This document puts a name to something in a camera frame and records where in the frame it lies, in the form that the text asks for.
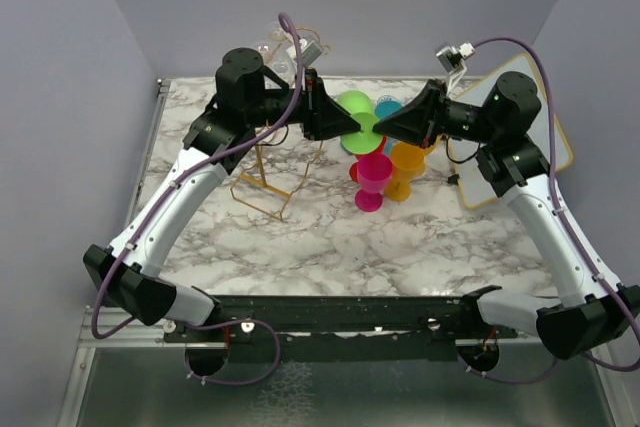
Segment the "yellow framed whiteboard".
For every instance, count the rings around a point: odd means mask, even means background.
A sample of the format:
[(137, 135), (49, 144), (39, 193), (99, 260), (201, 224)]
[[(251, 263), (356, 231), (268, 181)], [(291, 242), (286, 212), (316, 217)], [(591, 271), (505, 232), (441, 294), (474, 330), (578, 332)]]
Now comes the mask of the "yellow framed whiteboard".
[[(488, 95), (492, 93), (494, 84), (496, 84), (499, 77), (511, 71), (518, 72), (533, 80), (536, 86), (537, 98), (541, 106), (540, 111), (527, 131), (526, 135), (528, 139), (526, 140), (528, 140), (528, 143), (525, 144), (527, 148), (525, 153), (529, 154), (533, 146), (535, 146), (539, 150), (539, 157), (544, 157), (544, 159), (548, 161), (550, 157), (550, 137), (547, 94), (535, 62), (526, 52), (516, 55), (490, 72), (487, 76), (463, 88), (459, 93), (454, 93), (452, 100), (480, 107)], [(573, 153), (558, 118), (554, 117), (554, 119), (556, 170), (560, 171), (572, 163)], [(476, 151), (477, 145), (478, 143), (476, 141), (450, 140), (448, 153), (454, 160), (463, 160)], [(491, 184), (484, 179), (475, 159), (469, 160), (464, 164), (454, 164), (454, 170), (455, 174), (459, 177), (457, 182), (459, 196), (465, 208), (473, 210), (497, 200)]]

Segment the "gold wire glass rack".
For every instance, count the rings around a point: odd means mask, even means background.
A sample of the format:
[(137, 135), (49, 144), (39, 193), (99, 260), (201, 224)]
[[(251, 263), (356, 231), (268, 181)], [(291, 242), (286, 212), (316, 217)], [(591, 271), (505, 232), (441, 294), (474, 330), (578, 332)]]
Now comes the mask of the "gold wire glass rack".
[[(287, 50), (294, 62), (293, 44)], [(323, 153), (322, 143), (311, 143), (286, 126), (259, 143), (230, 185), (234, 201), (275, 220), (307, 182)]]

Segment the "red wine glass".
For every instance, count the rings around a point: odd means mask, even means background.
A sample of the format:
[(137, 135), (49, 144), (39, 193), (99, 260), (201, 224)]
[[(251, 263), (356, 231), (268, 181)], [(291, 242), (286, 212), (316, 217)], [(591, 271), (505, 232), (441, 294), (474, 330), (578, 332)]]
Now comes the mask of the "red wine glass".
[[(384, 150), (385, 144), (386, 144), (386, 140), (387, 140), (387, 137), (386, 137), (386, 136), (383, 136), (383, 137), (382, 137), (381, 142), (379, 143), (379, 145), (378, 145), (374, 150), (372, 150), (371, 152), (369, 152), (368, 154), (372, 154), (372, 153), (382, 153), (382, 152), (383, 152), (383, 150)], [(358, 167), (359, 160), (360, 160), (363, 156), (368, 155), (368, 154), (354, 154), (354, 155), (355, 155), (355, 158), (356, 158), (356, 161), (351, 165), (351, 167), (350, 167), (350, 169), (349, 169), (349, 176), (350, 176), (350, 178), (351, 178), (351, 180), (352, 180), (353, 182), (356, 182), (356, 183), (357, 183), (357, 180), (358, 180), (358, 177), (357, 177), (357, 167)]]

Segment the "blue wine glass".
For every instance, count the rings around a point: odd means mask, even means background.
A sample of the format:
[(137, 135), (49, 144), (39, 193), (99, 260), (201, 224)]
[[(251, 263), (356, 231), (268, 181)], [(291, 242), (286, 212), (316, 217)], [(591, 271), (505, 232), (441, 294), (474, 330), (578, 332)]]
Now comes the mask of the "blue wine glass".
[[(384, 120), (385, 118), (389, 117), (390, 115), (397, 112), (401, 108), (402, 108), (402, 104), (399, 101), (388, 99), (388, 100), (379, 102), (375, 107), (374, 113), (379, 120)], [(382, 153), (386, 156), (389, 156), (391, 153), (391, 149), (393, 148), (395, 143), (396, 143), (396, 140), (394, 138), (388, 137), (387, 140), (385, 141), (385, 146), (382, 150)]]

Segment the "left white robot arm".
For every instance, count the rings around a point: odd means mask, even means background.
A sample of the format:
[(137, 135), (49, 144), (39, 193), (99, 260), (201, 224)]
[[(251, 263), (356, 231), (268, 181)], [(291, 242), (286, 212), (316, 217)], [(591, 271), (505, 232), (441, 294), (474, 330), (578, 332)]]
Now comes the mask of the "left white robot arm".
[(268, 132), (298, 124), (311, 141), (359, 131), (359, 123), (326, 92), (311, 68), (289, 86), (254, 49), (226, 53), (215, 73), (216, 92), (190, 125), (183, 146), (160, 187), (108, 246), (92, 245), (83, 257), (98, 298), (109, 299), (145, 325), (162, 319), (186, 323), (206, 342), (221, 318), (208, 294), (161, 277), (176, 240), (206, 198)]

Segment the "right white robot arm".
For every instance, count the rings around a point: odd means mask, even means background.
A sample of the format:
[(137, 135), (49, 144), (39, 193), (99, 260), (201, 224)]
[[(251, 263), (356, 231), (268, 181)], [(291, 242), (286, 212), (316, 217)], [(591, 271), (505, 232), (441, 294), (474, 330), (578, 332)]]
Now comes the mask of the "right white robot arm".
[(490, 289), (459, 314), (461, 330), (481, 338), (494, 326), (537, 336), (567, 360), (621, 336), (639, 313), (638, 286), (624, 286), (585, 240), (559, 197), (549, 161), (528, 130), (541, 110), (535, 82), (508, 71), (480, 106), (450, 99), (430, 80), (374, 131), (418, 147), (437, 136), (479, 144), (478, 170), (516, 214), (551, 272), (558, 297), (546, 299)]

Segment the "blue white round jar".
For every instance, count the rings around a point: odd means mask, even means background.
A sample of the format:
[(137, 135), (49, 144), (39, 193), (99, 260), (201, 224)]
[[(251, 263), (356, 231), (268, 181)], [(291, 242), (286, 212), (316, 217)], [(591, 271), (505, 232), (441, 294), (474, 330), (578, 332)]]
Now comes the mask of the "blue white round jar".
[(379, 97), (378, 100), (377, 100), (378, 103), (387, 102), (387, 101), (395, 101), (395, 102), (397, 102), (397, 99), (394, 96), (391, 96), (391, 95), (383, 95), (383, 96)]

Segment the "clear wine glass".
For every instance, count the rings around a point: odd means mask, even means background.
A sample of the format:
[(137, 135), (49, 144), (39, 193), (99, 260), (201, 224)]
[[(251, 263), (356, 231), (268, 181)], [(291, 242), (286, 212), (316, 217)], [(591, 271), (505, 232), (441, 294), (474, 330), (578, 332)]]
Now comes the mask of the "clear wine glass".
[(291, 42), (288, 40), (280, 42), (259, 41), (251, 45), (252, 49), (261, 54), (264, 64), (291, 86), (295, 80), (296, 67), (287, 52), (289, 47), (291, 47)]
[(275, 47), (288, 48), (292, 46), (293, 36), (279, 22), (272, 22), (266, 26), (267, 41)]

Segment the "green wine glass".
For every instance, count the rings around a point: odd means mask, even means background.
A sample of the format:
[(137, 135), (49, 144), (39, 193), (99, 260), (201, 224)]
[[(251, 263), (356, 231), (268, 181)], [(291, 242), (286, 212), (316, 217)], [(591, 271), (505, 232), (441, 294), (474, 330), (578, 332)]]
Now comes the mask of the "green wine glass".
[(358, 124), (356, 132), (340, 137), (341, 145), (354, 155), (365, 155), (378, 148), (383, 138), (373, 131), (378, 118), (370, 98), (362, 91), (350, 90), (340, 94), (337, 102)]

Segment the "pink wine glass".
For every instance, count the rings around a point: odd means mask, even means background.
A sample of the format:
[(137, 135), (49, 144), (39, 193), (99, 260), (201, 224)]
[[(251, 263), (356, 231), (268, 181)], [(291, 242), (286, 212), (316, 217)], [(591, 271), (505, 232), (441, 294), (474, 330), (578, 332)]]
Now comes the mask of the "pink wine glass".
[(390, 159), (382, 153), (362, 156), (356, 164), (359, 190), (355, 194), (356, 206), (364, 212), (375, 212), (383, 203), (383, 192), (393, 172)]

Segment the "orange wine glass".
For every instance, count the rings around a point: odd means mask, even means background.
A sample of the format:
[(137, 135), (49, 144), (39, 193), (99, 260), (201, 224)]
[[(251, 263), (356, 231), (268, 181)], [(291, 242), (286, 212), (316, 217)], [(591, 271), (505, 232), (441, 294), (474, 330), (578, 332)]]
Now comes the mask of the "orange wine glass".
[(391, 149), (389, 159), (393, 171), (384, 194), (392, 201), (405, 201), (411, 194), (411, 181), (424, 172), (425, 155), (421, 148), (399, 142)]
[(420, 149), (420, 151), (421, 151), (422, 155), (423, 155), (424, 157), (426, 157), (426, 156), (430, 155), (430, 154), (431, 154), (431, 153), (432, 153), (432, 152), (437, 148), (437, 146), (439, 145), (439, 143), (441, 142), (441, 140), (442, 140), (442, 136), (441, 136), (441, 135), (438, 135), (438, 136), (433, 140), (433, 142), (432, 142), (432, 143), (430, 143), (428, 146), (426, 146), (426, 147), (424, 147), (424, 148), (421, 148), (421, 149)]

